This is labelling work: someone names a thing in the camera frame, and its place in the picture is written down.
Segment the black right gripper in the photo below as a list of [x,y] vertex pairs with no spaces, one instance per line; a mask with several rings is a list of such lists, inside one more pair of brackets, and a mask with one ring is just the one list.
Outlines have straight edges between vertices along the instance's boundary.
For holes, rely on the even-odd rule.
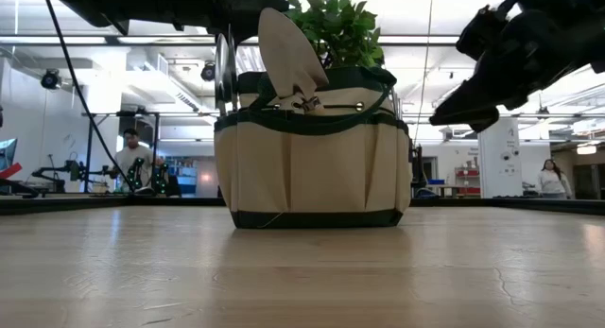
[[545,15],[520,15],[504,28],[476,65],[476,77],[451,93],[431,125],[466,124],[482,132],[499,119],[498,106],[518,107],[530,94],[589,65],[604,72],[604,17],[561,27]]

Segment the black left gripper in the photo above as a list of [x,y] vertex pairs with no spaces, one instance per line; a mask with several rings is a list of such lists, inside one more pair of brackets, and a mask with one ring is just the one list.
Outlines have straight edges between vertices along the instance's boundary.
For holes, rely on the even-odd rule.
[[[186,26],[208,26],[213,0],[60,0],[75,14],[95,27],[114,26],[127,35],[130,21],[169,24],[178,31]],[[289,10],[286,0],[220,0],[210,25],[213,35],[233,36],[242,43],[258,34],[263,9]]]

